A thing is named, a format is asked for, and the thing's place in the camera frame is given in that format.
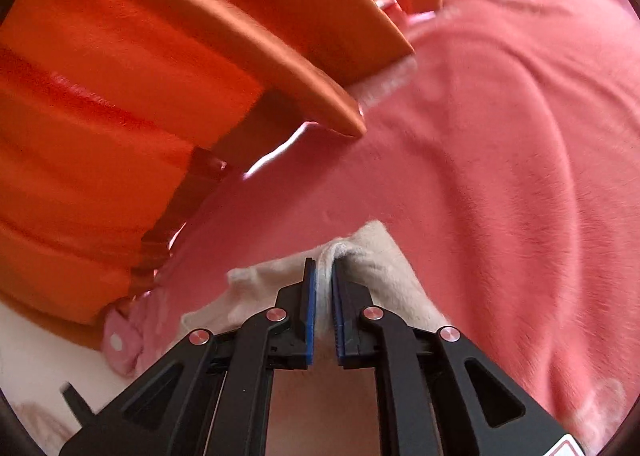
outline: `pink polka dot fabric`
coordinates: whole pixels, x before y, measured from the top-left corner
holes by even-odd
[[[623,0],[446,0],[406,33],[417,69],[363,139],[309,125],[187,224],[138,364],[228,270],[378,219],[440,310],[593,454],[640,391],[638,19]]]

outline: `orange towel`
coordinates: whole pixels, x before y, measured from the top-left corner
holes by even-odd
[[[17,0],[0,26],[0,296],[48,327],[99,325],[152,287],[225,162],[308,119],[361,136],[344,87],[410,53],[372,0]]]

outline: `warning label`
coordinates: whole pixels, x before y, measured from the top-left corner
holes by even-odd
[[[582,452],[574,437],[567,434],[562,436],[560,441],[545,456],[584,456],[584,452]]]

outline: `round metal cap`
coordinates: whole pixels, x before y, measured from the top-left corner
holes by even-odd
[[[365,308],[362,311],[362,314],[369,320],[377,321],[377,320],[382,319],[382,317],[384,316],[385,312],[383,312],[377,306],[369,306],[368,308]]]
[[[282,308],[271,308],[268,312],[267,312],[267,318],[271,321],[271,322],[280,322],[280,321],[284,321],[284,319],[287,318],[287,312],[284,311]]]
[[[195,346],[202,346],[209,342],[211,335],[209,335],[208,331],[205,330],[195,330],[189,334],[189,341],[191,344]]]
[[[453,326],[447,326],[440,330],[440,337],[447,342],[458,342],[460,340],[460,332]]]

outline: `white polka dot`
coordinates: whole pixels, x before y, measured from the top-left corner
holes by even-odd
[[[120,335],[118,335],[117,333],[114,333],[113,335],[111,335],[111,337],[109,338],[109,343],[111,344],[111,347],[116,351],[122,351],[124,347],[124,344],[122,343],[122,339],[120,338]]]

